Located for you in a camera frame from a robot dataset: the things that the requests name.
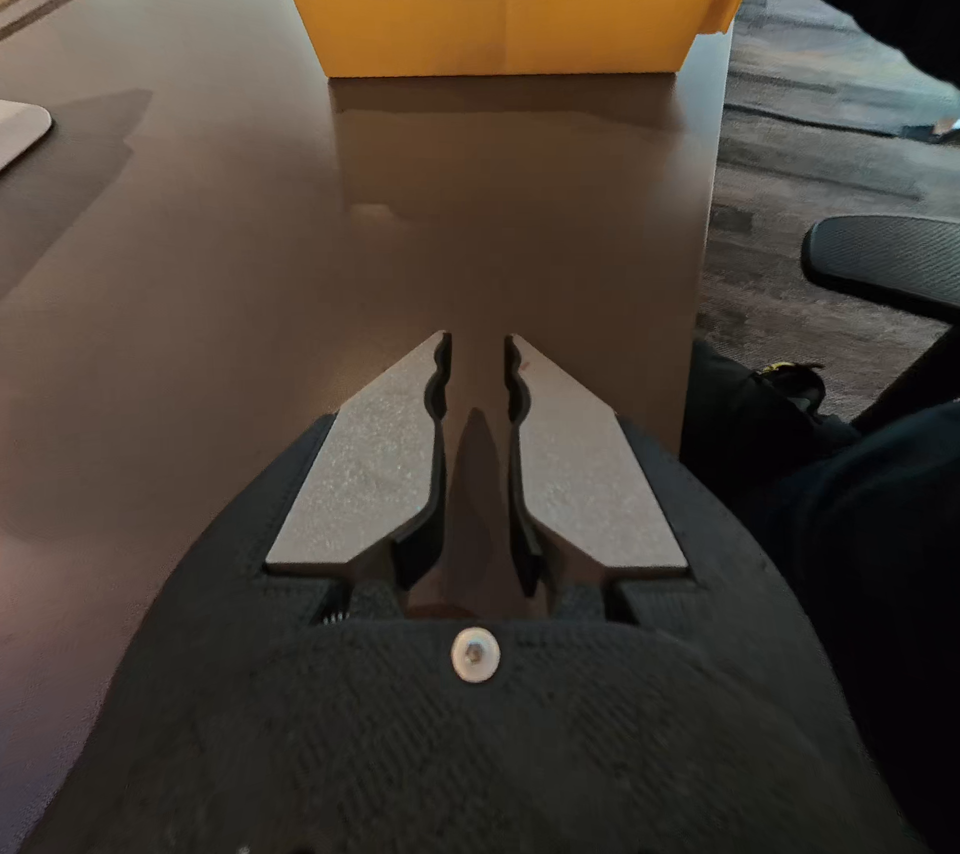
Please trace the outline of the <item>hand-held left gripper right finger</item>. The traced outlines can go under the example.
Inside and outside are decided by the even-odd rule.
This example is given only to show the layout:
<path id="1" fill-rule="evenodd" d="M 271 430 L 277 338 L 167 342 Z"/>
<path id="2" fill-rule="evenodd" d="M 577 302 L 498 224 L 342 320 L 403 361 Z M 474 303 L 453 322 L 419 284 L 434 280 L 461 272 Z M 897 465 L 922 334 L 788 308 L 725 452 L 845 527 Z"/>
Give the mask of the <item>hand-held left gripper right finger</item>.
<path id="1" fill-rule="evenodd" d="M 505 338 L 510 555 L 524 596 L 683 578 L 690 564 L 615 411 Z"/>

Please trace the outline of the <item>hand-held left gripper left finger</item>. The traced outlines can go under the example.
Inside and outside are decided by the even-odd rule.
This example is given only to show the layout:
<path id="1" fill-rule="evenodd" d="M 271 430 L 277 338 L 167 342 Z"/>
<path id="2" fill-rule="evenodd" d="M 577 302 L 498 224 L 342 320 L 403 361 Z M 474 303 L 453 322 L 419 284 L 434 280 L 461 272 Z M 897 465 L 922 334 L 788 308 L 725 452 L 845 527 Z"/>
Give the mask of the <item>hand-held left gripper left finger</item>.
<path id="1" fill-rule="evenodd" d="M 268 572 L 412 589 L 440 558 L 452 336 L 438 331 L 349 398 L 266 555 Z"/>

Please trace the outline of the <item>person's dark pants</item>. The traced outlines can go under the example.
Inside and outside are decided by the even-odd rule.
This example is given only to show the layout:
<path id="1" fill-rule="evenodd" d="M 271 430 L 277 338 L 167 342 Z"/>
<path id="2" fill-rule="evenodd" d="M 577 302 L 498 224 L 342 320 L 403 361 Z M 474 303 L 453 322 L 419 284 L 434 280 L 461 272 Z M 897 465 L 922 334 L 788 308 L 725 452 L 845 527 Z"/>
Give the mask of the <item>person's dark pants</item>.
<path id="1" fill-rule="evenodd" d="M 692 343 L 680 462 L 798 597 L 906 819 L 959 847 L 959 411 L 871 433 L 820 406 L 815 366 Z"/>

